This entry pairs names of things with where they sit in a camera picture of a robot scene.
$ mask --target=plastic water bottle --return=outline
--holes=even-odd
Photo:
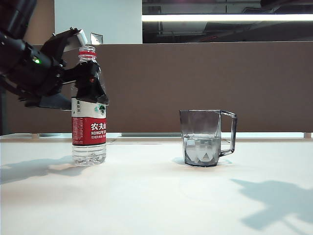
[[[95,48],[79,49],[79,63],[96,62]],[[106,158],[106,106],[76,99],[72,86],[72,155],[76,165],[97,165]]]

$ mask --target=clear pitcher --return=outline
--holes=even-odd
[[[232,117],[230,149],[221,151],[221,115]],[[224,110],[180,110],[185,163],[215,166],[235,150],[237,115]]]

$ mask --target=white wall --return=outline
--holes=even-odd
[[[55,0],[55,31],[103,35],[105,44],[142,43],[142,0]]]

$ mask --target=red bottle label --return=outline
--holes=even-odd
[[[72,98],[72,143],[93,145],[106,142],[106,107]]]
[[[106,118],[72,117],[73,145],[91,145],[106,142]]]

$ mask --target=bottle neck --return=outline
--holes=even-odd
[[[96,57],[93,55],[87,55],[87,54],[79,55],[79,63],[86,62],[86,61],[92,61],[96,63]]]

